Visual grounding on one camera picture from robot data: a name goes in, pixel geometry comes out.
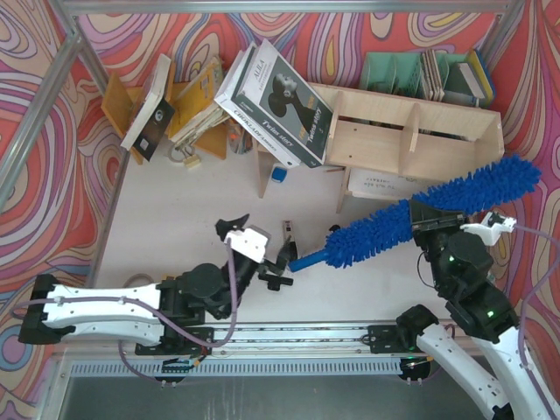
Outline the white black stapler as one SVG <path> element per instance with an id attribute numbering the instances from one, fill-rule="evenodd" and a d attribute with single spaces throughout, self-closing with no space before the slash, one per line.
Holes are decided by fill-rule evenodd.
<path id="1" fill-rule="evenodd" d="M 294 228 L 291 220 L 283 221 L 283 238 L 284 245 L 287 248 L 289 261 L 298 259 L 298 247 L 294 236 Z"/>

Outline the blue microfiber duster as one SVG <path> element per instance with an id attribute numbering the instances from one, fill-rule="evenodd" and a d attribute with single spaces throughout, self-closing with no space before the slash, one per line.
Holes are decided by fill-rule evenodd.
<path id="1" fill-rule="evenodd" d="M 317 263 L 349 267 L 410 241 L 414 224 L 465 218 L 518 200 L 535 190 L 541 176 L 533 163 L 516 155 L 504 157 L 330 233 L 323 249 L 290 262 L 289 269 L 297 272 Z"/>

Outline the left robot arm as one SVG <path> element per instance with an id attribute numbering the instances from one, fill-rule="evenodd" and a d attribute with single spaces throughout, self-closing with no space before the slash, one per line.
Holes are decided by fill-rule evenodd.
<path id="1" fill-rule="evenodd" d="M 219 267 L 205 262 L 159 283 L 121 289 L 66 286 L 51 274 L 33 281 L 17 336 L 27 345 L 47 346 L 77 338 L 128 341 L 138 354 L 188 354 L 222 347 L 235 331 L 242 295 L 253 277 L 272 291 L 291 285 L 284 276 L 297 253 L 293 224 L 283 222 L 283 246 L 266 258 L 269 235 L 246 224 L 247 216 L 218 220 L 216 234 L 226 247 Z"/>

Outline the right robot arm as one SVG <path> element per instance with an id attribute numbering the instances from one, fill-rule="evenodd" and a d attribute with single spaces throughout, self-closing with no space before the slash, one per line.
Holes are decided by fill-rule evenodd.
<path id="1" fill-rule="evenodd" d="M 402 344 L 432 356 L 487 419 L 557 419 L 559 405 L 527 352 L 525 321 L 487 277 L 493 264 L 487 247 L 517 229 L 516 219 L 489 212 L 481 223 L 469 223 L 461 212 L 417 200 L 410 201 L 409 213 L 438 296 L 493 371 L 482 368 L 421 304 L 396 320 Z"/>

